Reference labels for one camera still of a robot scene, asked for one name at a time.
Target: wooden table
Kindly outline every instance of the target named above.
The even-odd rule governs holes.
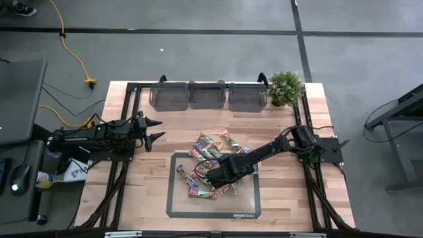
[[[126,81],[110,82],[102,119],[120,118]],[[330,126],[323,85],[306,83],[311,118],[315,127]],[[149,105],[149,89],[143,89],[139,110],[147,117],[163,121],[149,128],[149,134],[166,132],[153,144],[151,153],[136,149],[130,163],[119,229],[182,231],[311,231],[311,218],[303,168],[291,153],[273,156],[259,165],[262,213],[258,219],[192,219],[169,218],[166,214],[167,188],[171,155],[188,152],[195,137],[203,132],[213,138],[227,128],[238,143],[255,149],[272,141],[284,128],[295,125],[292,107],[275,107],[270,101],[261,113],[231,112],[228,102],[221,110],[156,112]],[[330,128],[316,131],[323,137],[333,136]],[[225,146],[223,152],[230,152]],[[111,162],[104,161],[88,174],[75,225],[87,220],[104,198]],[[334,165],[322,164],[327,198],[343,217],[354,226],[344,178]],[[323,224],[320,202],[316,202],[319,221]],[[114,211],[111,203],[109,222]]]

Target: pile of snack bars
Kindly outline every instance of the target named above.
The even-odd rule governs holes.
[[[220,138],[226,141],[235,153],[248,153],[250,151],[249,148],[242,148],[239,146],[227,130],[222,131]],[[179,165],[176,168],[176,171],[185,180],[189,187],[188,197],[217,200],[217,190],[212,187],[211,184],[203,178],[203,176],[205,176],[210,169],[213,169],[213,167],[218,164],[217,159],[222,156],[220,150],[223,143],[215,141],[203,133],[198,134],[196,140],[197,142],[194,144],[189,154],[197,160],[197,162],[201,163],[200,166],[197,166],[197,171],[188,172],[183,165]],[[204,185],[208,191],[201,191],[197,182]],[[241,179],[233,184],[226,184],[219,189],[219,193],[224,195],[231,190],[236,195],[238,186],[242,183],[243,180]]]

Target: green plant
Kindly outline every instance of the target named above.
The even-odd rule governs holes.
[[[275,106],[294,106],[303,95],[303,84],[297,72],[282,71],[270,76],[268,95]]]

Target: computer monitor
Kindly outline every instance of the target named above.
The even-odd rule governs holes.
[[[30,139],[47,62],[0,63],[0,145]]]

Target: gray floor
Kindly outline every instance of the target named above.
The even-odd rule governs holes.
[[[48,1],[30,2],[33,18],[0,15],[1,25],[59,26]],[[68,27],[295,30],[288,0],[57,0]],[[297,0],[303,30],[419,32],[418,0]],[[111,80],[169,79],[255,81],[258,73],[294,70],[303,75],[296,36],[183,34],[68,34],[68,46],[98,80],[87,100],[51,92],[78,112],[106,96]],[[369,113],[423,82],[423,38],[305,37],[313,82],[324,84],[335,132],[351,142],[343,149],[348,193],[359,229],[423,236],[423,190],[388,195],[385,186],[404,180],[388,144],[362,136]],[[0,58],[47,59],[46,82],[75,96],[89,89],[79,64],[63,49],[57,33],[0,32]],[[71,123],[85,121],[102,104],[73,117],[43,93],[40,104],[56,108]],[[49,130],[62,124],[40,109],[36,122]],[[411,132],[405,136],[416,136]],[[375,139],[384,139],[376,130]],[[0,226],[0,233],[66,228],[82,184],[57,186],[43,197],[49,223]]]

